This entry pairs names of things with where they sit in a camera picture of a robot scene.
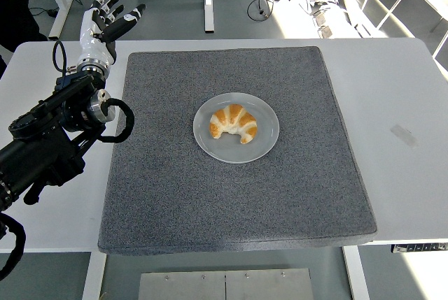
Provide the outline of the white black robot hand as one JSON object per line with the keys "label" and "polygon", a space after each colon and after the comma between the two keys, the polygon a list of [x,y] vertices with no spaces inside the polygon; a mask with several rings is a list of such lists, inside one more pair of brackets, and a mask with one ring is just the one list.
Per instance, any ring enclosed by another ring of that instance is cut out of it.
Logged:
{"label": "white black robot hand", "polygon": [[145,4],[121,15],[124,6],[119,0],[93,0],[84,12],[80,28],[80,63],[96,60],[106,68],[116,61],[115,42],[135,27],[141,19]]}

